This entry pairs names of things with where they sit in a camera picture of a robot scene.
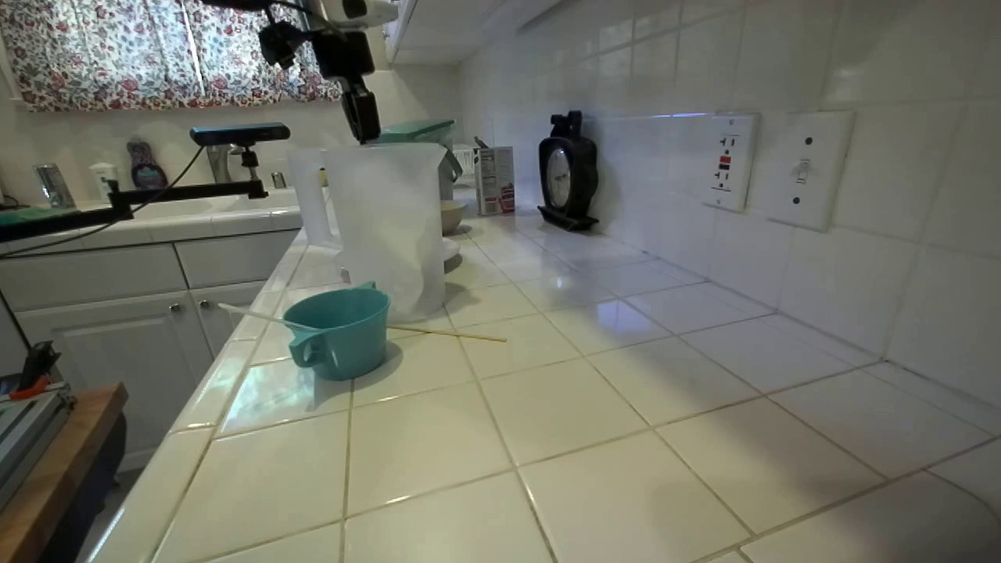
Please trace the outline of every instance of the kitchen counter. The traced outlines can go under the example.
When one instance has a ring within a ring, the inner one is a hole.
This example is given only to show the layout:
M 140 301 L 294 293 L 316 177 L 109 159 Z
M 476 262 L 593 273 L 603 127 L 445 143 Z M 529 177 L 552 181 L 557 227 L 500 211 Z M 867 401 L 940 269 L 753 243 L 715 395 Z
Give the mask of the kitchen counter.
M 90 231 L 90 228 L 10 242 L 10 243 L 0 243 L 0 255 L 52 243 L 61 238 L 79 238 L 81 231 Z M 95 238 L 56 243 L 47 255 L 228 238 L 228 235 L 281 231 L 281 228 L 301 228 L 301 208 L 294 201 L 294 191 L 268 191 L 268 198 L 263 201 L 248 201 L 248 198 L 173 201 L 173 205 L 153 205 L 140 211 L 134 219 L 115 222 L 114 228 Z
M 661 563 L 741 560 L 736 549 L 810 560 L 814 545 L 833 560 L 930 549 L 970 560 L 997 549 L 985 504 L 924 462 L 877 470 L 774 395 L 850 372 L 878 386 L 877 404 L 959 415 L 954 457 L 989 446 L 997 412 L 894 372 L 916 404 L 883 372 L 853 372 L 872 353 L 598 235 L 520 215 L 457 242 L 448 309 L 426 327 L 503 344 L 393 333 L 393 359 L 339 386 L 288 359 L 284 328 L 245 318 L 90 560 Z M 335 288 L 335 273 L 301 235 L 255 309 L 281 316 Z M 885 412 L 877 438 L 925 431 L 894 415 L 910 412 Z

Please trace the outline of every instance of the teal measuring cup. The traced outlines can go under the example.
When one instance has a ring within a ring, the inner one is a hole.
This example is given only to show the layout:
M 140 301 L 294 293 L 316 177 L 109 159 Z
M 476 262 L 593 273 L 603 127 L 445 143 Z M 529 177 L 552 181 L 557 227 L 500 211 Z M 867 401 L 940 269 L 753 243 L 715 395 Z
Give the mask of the teal measuring cup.
M 384 363 L 388 293 L 376 284 L 312 293 L 284 314 L 292 359 L 324 378 L 357 378 Z

